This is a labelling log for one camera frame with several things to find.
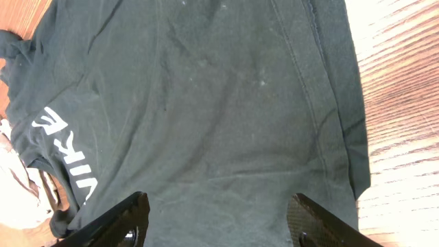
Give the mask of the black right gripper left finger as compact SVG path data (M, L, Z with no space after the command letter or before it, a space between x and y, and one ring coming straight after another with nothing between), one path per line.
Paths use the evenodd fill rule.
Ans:
M137 191L53 247L143 247L150 204Z

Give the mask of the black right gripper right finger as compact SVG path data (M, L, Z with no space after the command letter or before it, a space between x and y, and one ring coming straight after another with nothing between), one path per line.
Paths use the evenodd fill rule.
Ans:
M381 247L302 193L289 202L287 225L294 247Z

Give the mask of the black Nike t-shirt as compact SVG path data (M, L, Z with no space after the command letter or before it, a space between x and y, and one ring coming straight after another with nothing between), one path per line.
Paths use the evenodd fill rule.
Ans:
M53 1L1 32L12 146L65 238L136 191L147 246L290 246L303 193L357 227L370 186L344 0Z

